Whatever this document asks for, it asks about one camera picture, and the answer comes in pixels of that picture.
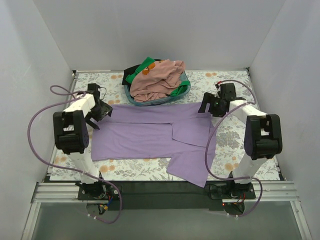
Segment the purple t shirt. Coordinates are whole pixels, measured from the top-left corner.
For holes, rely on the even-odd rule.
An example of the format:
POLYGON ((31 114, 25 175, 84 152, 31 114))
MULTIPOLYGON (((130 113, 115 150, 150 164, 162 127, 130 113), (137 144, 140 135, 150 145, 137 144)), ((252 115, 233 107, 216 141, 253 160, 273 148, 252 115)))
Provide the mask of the purple t shirt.
POLYGON ((91 140, 93 161, 169 158, 167 173, 204 187, 215 157, 210 113, 201 103, 156 106, 112 105, 91 140))

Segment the teal plastic basket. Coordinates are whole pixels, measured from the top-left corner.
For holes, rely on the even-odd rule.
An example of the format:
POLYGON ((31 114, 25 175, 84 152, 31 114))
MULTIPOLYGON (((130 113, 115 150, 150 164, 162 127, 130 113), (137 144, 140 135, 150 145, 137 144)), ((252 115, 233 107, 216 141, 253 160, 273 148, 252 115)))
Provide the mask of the teal plastic basket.
POLYGON ((191 89, 191 84, 186 85, 185 91, 177 96, 166 96, 164 98, 156 99, 156 100, 150 100, 150 101, 145 101, 145 102, 137 102, 134 100, 134 98, 130 95, 130 87, 128 85, 123 85, 124 87, 124 92, 126 97, 128 98, 128 101, 133 104, 134 106, 138 107, 146 107, 146 106, 156 106, 156 105, 162 105, 165 103, 170 103, 177 101, 181 98, 183 98, 191 89))

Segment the black t shirt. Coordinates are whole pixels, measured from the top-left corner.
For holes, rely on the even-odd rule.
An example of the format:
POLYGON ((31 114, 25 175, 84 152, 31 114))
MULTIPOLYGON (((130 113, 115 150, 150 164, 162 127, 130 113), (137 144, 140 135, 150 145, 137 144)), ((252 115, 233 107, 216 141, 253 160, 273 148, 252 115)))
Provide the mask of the black t shirt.
POLYGON ((134 65, 134 66, 131 66, 131 67, 124 70, 123 78, 122 78, 122 85, 123 86, 128 86, 129 88, 131 87, 132 82, 128 82, 127 77, 129 77, 129 79, 133 80, 136 77, 136 75, 139 73, 139 71, 137 70, 139 68, 139 66, 140 66, 139 64, 134 65))

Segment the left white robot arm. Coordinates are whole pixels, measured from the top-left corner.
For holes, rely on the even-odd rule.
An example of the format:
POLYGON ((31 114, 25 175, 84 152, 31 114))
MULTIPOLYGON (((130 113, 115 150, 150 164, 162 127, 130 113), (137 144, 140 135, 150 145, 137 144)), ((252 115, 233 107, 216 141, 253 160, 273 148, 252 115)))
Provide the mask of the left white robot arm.
POLYGON ((55 146, 68 155, 76 169, 81 171, 79 186, 95 200, 103 199, 107 195, 107 189, 101 172, 89 153, 90 136, 87 126, 99 130, 96 123, 106 116, 110 117, 113 111, 110 105, 100 99, 100 89, 98 84, 89 83, 85 96, 78 93, 79 100, 53 114, 55 146))

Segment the aluminium frame rail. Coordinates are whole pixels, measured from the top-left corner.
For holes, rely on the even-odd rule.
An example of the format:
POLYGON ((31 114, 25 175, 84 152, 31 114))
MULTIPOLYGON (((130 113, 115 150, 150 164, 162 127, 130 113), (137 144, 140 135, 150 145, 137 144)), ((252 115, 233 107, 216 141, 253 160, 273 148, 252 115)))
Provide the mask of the aluminium frame rail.
MULTIPOLYGON (((253 183, 255 196, 262 194, 262 202, 295 202, 300 197, 292 181, 263 181, 262 191, 257 182, 253 183)), ((101 203, 102 200, 80 200, 79 187, 74 182, 37 183, 31 201, 33 203, 101 203)))

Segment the pink t shirt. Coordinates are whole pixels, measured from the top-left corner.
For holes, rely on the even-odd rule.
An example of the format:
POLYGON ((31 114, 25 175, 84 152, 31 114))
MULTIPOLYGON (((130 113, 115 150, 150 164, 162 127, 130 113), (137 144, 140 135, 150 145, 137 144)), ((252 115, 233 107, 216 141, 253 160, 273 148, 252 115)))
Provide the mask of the pink t shirt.
POLYGON ((155 60, 134 78, 129 93, 140 103, 178 96, 191 84, 181 79, 184 73, 185 63, 181 60, 155 60))

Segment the green t shirt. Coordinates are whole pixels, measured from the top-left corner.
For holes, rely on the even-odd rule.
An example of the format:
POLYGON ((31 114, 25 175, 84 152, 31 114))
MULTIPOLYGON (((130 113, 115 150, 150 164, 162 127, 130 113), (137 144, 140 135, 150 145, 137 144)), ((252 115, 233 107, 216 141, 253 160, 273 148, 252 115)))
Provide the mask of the green t shirt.
MULTIPOLYGON (((147 68, 150 64, 152 64, 152 63, 154 63, 156 60, 154 59, 154 58, 151 58, 151 57, 147 57, 141 64, 140 64, 140 66, 138 67, 138 74, 141 72, 141 71, 143 71, 145 68, 147 68)), ((133 80, 131 80, 131 79, 129 79, 129 76, 127 77, 127 79, 126 79, 129 83, 131 82, 133 82, 133 80)))

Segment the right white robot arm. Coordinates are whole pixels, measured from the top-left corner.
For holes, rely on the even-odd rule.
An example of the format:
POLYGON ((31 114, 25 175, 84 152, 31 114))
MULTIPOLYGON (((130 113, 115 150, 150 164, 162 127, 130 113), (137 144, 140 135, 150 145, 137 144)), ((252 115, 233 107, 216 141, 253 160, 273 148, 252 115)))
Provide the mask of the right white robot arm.
POLYGON ((209 112, 223 121, 233 115, 245 124, 244 155, 238 167, 227 178, 216 176, 206 185, 214 200, 244 199, 254 196, 253 181, 259 168, 283 149, 280 117, 255 108, 256 99, 248 101, 236 93, 236 80, 222 80, 215 84, 217 93, 206 92, 199 113, 209 112))

